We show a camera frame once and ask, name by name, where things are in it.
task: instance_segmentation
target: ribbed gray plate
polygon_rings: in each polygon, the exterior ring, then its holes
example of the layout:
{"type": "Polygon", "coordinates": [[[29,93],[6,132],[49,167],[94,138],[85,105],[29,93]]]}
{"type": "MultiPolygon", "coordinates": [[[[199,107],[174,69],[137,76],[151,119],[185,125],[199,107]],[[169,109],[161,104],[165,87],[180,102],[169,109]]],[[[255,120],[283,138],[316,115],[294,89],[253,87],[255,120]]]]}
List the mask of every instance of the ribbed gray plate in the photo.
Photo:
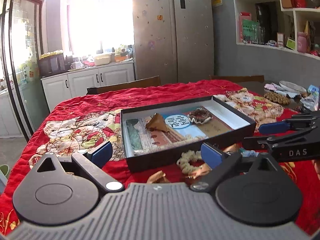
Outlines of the ribbed gray plate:
{"type": "Polygon", "coordinates": [[[234,221],[209,194],[192,192],[185,183],[132,183],[124,192],[105,195],[90,215],[77,222],[51,228],[24,222],[8,237],[14,240],[309,239],[293,222],[259,228],[234,221]]]}

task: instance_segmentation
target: open box lid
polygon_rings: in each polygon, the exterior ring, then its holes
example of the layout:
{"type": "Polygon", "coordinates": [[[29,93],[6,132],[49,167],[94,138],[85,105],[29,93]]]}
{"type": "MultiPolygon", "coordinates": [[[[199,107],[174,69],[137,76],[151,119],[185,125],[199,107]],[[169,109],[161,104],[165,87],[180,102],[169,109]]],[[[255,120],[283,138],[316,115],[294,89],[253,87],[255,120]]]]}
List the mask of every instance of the open box lid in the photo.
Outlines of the open box lid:
{"type": "Polygon", "coordinates": [[[256,122],[253,119],[247,117],[214,96],[129,108],[121,111],[123,149],[130,170],[132,170],[129,164],[131,159],[136,159],[138,157],[140,157],[141,161],[144,159],[144,161],[148,162],[148,165],[144,163],[143,166],[149,166],[149,168],[159,167],[176,162],[180,158],[181,153],[184,151],[200,150],[200,146],[204,142],[217,143],[220,147],[230,146],[231,144],[240,141],[243,137],[252,135],[255,125],[256,122]],[[215,136],[207,136],[206,138],[192,141],[191,143],[187,143],[185,141],[184,143],[176,144],[177,147],[172,147],[172,145],[170,145],[170,147],[167,148],[153,148],[149,153],[144,153],[143,155],[135,154],[129,138],[128,127],[126,124],[127,120],[142,120],[143,118],[153,116],[155,113],[161,114],[164,118],[168,117],[169,115],[174,115],[175,113],[181,114],[181,112],[186,115],[186,112],[192,109],[194,110],[198,107],[204,107],[205,109],[209,110],[216,119],[222,121],[222,123],[227,125],[230,129],[218,133],[215,136]],[[157,161],[158,164],[150,165],[150,162],[152,161],[157,161]]]}

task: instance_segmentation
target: black box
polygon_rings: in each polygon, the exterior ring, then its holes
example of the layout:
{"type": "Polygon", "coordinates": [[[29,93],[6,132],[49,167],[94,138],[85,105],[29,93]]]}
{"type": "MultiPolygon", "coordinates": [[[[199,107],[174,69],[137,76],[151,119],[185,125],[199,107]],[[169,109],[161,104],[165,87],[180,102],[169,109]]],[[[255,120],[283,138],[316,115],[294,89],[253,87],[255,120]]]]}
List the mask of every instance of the black box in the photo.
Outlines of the black box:
{"type": "Polygon", "coordinates": [[[234,143],[240,142],[244,137],[253,135],[254,129],[256,126],[256,122],[251,119],[250,117],[247,117],[246,115],[242,114],[241,112],[237,111],[233,107],[229,106],[228,104],[222,102],[221,100],[213,97],[202,97],[202,98],[193,98],[193,99],[187,99],[187,100],[181,100],[181,101],[175,101],[175,102],[169,102],[169,103],[162,103],[157,105],[150,105],[150,106],[142,106],[142,107],[136,107],[136,108],[129,108],[124,109],[121,111],[121,133],[122,133],[122,143],[123,143],[123,150],[124,155],[127,160],[128,167],[131,172],[139,172],[139,171],[145,171],[169,164],[176,163],[177,160],[181,157],[182,152],[187,152],[188,150],[192,151],[199,151],[202,143],[209,142],[211,144],[216,144],[220,149],[228,147],[234,143]],[[217,114],[221,114],[224,112],[225,115],[222,115],[220,117],[224,117],[224,122],[230,122],[228,125],[231,125],[231,120],[234,120],[234,122],[237,122],[238,124],[235,124],[234,126],[238,126],[238,129],[228,131],[225,133],[222,133],[220,135],[207,138],[201,141],[193,142],[191,144],[186,144],[182,146],[178,146],[176,148],[171,149],[165,149],[154,153],[149,153],[145,155],[137,155],[137,156],[129,156],[128,147],[130,147],[130,139],[127,137],[127,127],[126,127],[126,120],[132,119],[134,117],[128,118],[128,116],[133,116],[133,113],[139,113],[142,111],[148,111],[148,113],[158,113],[161,111],[172,111],[171,108],[174,110],[174,108],[177,108],[176,106],[181,107],[195,107],[195,106],[204,106],[208,109],[208,107],[205,105],[214,106],[214,109],[210,112],[212,112],[214,115],[217,116],[217,114]]]}

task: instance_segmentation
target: chair backrest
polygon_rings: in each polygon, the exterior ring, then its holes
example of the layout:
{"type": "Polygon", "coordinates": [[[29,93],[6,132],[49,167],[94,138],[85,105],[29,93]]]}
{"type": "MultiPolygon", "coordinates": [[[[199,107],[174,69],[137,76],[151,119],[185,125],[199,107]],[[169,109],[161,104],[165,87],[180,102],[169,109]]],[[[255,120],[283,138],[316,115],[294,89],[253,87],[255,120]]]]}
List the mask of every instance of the chair backrest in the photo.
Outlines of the chair backrest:
{"type": "Polygon", "coordinates": [[[98,95],[98,94],[102,94],[110,91],[118,91],[118,90],[129,89],[129,88],[146,88],[146,87],[157,87],[157,86],[161,86],[161,81],[159,76],[140,79],[140,80],[127,82],[127,83],[116,84],[116,85],[87,88],[87,95],[98,95]]]}
{"type": "Polygon", "coordinates": [[[209,75],[209,78],[210,78],[210,80],[215,80],[215,79],[228,80],[233,83],[249,82],[249,81],[257,81],[260,83],[264,82],[264,75],[260,75],[260,76],[213,76],[213,75],[209,75]]]}

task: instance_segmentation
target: white mug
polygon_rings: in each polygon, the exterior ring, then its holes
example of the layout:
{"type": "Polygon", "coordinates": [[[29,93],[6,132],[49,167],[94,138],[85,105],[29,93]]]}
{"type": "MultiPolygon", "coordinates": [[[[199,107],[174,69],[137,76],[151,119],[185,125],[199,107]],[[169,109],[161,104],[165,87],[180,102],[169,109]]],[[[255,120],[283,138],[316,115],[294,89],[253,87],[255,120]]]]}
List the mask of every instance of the white mug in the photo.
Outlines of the white mug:
{"type": "Polygon", "coordinates": [[[72,64],[71,64],[71,68],[72,68],[72,69],[82,68],[82,63],[81,63],[81,61],[76,61],[76,62],[72,63],[72,64]]]}

